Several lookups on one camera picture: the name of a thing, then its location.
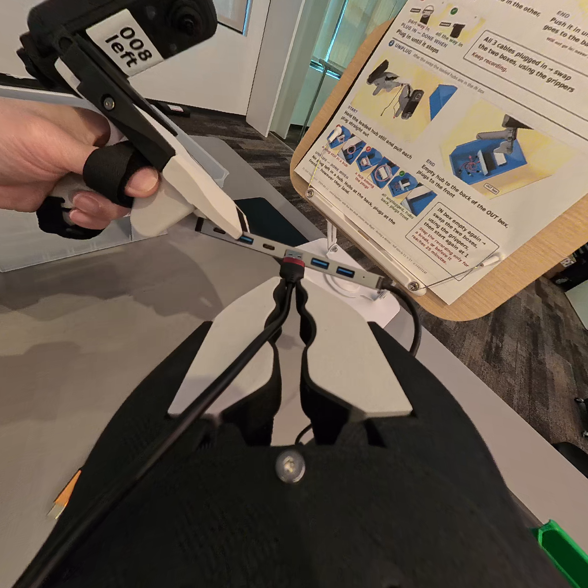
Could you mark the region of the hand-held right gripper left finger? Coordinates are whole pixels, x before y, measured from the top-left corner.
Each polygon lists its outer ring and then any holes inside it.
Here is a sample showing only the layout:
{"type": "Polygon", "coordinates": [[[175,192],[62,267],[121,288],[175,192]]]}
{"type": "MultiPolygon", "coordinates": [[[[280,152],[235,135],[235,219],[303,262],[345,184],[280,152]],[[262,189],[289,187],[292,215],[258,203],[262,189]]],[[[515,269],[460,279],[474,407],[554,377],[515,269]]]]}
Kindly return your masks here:
{"type": "MultiPolygon", "coordinates": [[[[168,415],[179,416],[264,330],[276,308],[274,293],[280,282],[278,277],[268,279],[217,315],[168,408],[168,415]]],[[[220,417],[239,401],[252,399],[262,387],[279,382],[277,359],[273,346],[265,343],[205,416],[220,417]]]]}

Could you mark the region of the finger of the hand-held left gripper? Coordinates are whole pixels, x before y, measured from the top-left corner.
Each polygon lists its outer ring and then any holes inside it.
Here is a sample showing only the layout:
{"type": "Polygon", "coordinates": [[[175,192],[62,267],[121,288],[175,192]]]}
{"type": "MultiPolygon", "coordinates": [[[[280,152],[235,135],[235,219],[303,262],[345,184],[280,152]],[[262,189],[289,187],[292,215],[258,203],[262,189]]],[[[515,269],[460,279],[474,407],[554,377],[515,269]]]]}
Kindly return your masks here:
{"type": "Polygon", "coordinates": [[[154,237],[165,232],[195,210],[183,197],[151,196],[134,199],[130,225],[134,233],[154,237]]]}
{"type": "Polygon", "coordinates": [[[176,154],[162,176],[204,217],[234,239],[249,231],[246,216],[212,177],[188,154],[176,154]]]}

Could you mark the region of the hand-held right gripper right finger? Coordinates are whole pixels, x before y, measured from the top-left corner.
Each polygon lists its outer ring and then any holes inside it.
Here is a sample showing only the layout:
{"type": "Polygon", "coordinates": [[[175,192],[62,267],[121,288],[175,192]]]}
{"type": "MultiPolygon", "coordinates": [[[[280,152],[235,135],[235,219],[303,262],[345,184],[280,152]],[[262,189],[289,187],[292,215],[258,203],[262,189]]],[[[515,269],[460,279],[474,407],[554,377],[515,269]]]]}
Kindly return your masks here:
{"type": "Polygon", "coordinates": [[[401,417],[412,406],[368,322],[309,279],[296,293],[311,385],[361,417],[401,417]]]}

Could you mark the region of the black hub cable grey plug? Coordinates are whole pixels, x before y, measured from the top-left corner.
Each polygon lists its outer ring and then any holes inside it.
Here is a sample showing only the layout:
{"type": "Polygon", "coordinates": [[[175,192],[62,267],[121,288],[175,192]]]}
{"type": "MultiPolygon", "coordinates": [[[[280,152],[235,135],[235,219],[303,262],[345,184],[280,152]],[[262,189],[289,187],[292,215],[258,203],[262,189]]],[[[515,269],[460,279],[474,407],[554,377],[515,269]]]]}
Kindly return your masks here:
{"type": "Polygon", "coordinates": [[[420,344],[422,342],[422,322],[413,298],[404,290],[397,287],[394,284],[393,280],[389,278],[382,277],[380,279],[378,288],[380,290],[386,290],[387,292],[390,292],[391,294],[393,294],[395,298],[401,300],[406,305],[408,312],[410,313],[413,319],[413,339],[410,345],[409,352],[412,356],[416,357],[420,349],[420,344]]]}

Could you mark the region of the grey usb hub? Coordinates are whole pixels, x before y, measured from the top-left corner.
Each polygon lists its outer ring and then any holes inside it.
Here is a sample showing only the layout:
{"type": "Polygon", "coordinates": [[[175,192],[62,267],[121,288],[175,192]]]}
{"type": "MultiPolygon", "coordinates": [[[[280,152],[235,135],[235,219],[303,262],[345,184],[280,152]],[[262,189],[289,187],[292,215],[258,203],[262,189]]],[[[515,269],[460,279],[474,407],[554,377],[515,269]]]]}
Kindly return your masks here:
{"type": "Polygon", "coordinates": [[[299,261],[305,267],[305,277],[343,298],[377,300],[384,292],[395,287],[393,280],[338,261],[327,253],[307,251],[302,247],[289,246],[265,237],[245,232],[238,239],[218,228],[210,220],[198,217],[195,230],[232,245],[246,247],[255,252],[273,257],[281,262],[284,258],[299,261]]]}

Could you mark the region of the clear plastic bin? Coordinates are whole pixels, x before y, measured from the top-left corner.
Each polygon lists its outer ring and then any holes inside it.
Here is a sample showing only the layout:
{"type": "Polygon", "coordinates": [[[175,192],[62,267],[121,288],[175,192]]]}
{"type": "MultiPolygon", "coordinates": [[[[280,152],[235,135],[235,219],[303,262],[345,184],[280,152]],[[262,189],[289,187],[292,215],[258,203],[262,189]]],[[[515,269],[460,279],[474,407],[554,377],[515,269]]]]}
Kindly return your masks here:
{"type": "MultiPolygon", "coordinates": [[[[76,105],[81,99],[63,92],[47,91],[36,79],[1,73],[1,96],[50,104],[76,105]]],[[[130,219],[114,221],[89,240],[64,239],[40,230],[34,213],[1,211],[1,272],[140,242],[145,237],[131,227],[130,219]]]]}

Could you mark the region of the person's left hand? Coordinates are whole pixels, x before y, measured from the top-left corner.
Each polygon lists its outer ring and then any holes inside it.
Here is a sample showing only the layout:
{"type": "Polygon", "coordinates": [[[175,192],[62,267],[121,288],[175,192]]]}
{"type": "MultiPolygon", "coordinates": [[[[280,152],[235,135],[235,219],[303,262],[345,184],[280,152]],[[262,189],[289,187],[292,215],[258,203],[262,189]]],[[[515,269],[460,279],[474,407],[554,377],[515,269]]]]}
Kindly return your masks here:
{"type": "MultiPolygon", "coordinates": [[[[81,175],[85,162],[105,146],[111,127],[87,109],[1,98],[1,209],[36,212],[67,174],[81,175]]],[[[136,171],[125,187],[132,198],[147,198],[159,187],[152,168],[136,171]]],[[[74,193],[70,221],[92,230],[105,229],[128,210],[101,194],[74,193]]]]}

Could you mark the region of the white stand base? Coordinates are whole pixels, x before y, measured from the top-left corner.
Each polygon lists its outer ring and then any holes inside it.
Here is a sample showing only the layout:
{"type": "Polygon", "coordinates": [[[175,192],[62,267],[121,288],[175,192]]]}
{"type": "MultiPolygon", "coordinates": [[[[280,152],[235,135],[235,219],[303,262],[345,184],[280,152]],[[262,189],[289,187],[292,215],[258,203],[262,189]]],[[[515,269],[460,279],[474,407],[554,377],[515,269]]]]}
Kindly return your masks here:
{"type": "MultiPolygon", "coordinates": [[[[327,237],[301,244],[298,247],[310,254],[327,258],[332,263],[342,262],[350,268],[361,269],[361,266],[345,252],[342,244],[338,242],[337,229],[330,222],[327,223],[327,237]]],[[[307,270],[305,276],[326,290],[327,293],[354,308],[367,322],[376,322],[379,327],[386,327],[400,310],[398,300],[389,292],[377,292],[341,278],[326,275],[316,269],[307,270]]]]}

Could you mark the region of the wooden poster board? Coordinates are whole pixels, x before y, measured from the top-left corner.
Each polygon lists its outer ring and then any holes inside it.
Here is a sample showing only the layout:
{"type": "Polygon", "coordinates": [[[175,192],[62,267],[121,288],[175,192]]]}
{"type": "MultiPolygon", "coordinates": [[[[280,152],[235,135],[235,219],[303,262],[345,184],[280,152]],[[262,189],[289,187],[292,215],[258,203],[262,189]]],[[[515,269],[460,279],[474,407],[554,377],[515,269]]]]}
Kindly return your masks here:
{"type": "Polygon", "coordinates": [[[498,267],[492,269],[456,302],[448,305],[430,290],[420,294],[411,291],[408,288],[409,280],[401,277],[401,270],[393,269],[391,260],[378,251],[368,237],[352,226],[341,212],[337,212],[333,205],[328,204],[317,188],[310,187],[309,182],[295,171],[331,122],[350,87],[392,24],[393,19],[377,26],[358,48],[340,81],[300,140],[290,163],[290,180],[297,193],[326,219],[328,236],[333,229],[345,235],[368,259],[384,271],[386,277],[394,280],[401,292],[408,295],[410,302],[445,320],[468,321],[481,318],[525,289],[566,255],[587,242],[587,196],[581,198],[498,267]]]}

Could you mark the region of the printed instruction poster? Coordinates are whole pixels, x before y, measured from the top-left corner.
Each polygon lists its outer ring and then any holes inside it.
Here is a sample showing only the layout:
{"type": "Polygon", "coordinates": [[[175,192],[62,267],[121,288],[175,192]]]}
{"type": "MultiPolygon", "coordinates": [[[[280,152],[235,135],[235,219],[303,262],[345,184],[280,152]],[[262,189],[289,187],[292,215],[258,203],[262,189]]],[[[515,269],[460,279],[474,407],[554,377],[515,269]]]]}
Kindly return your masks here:
{"type": "Polygon", "coordinates": [[[407,1],[295,173],[452,305],[587,195],[587,1],[407,1]]]}

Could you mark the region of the green plastic bin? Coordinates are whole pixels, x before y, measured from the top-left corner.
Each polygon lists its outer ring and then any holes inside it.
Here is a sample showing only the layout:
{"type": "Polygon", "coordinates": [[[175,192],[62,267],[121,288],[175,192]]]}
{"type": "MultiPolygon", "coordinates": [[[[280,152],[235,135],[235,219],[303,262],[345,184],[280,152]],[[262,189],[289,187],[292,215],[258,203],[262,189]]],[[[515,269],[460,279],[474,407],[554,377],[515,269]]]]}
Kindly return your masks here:
{"type": "Polygon", "coordinates": [[[557,522],[549,520],[530,531],[571,587],[587,587],[587,554],[557,522]]]}

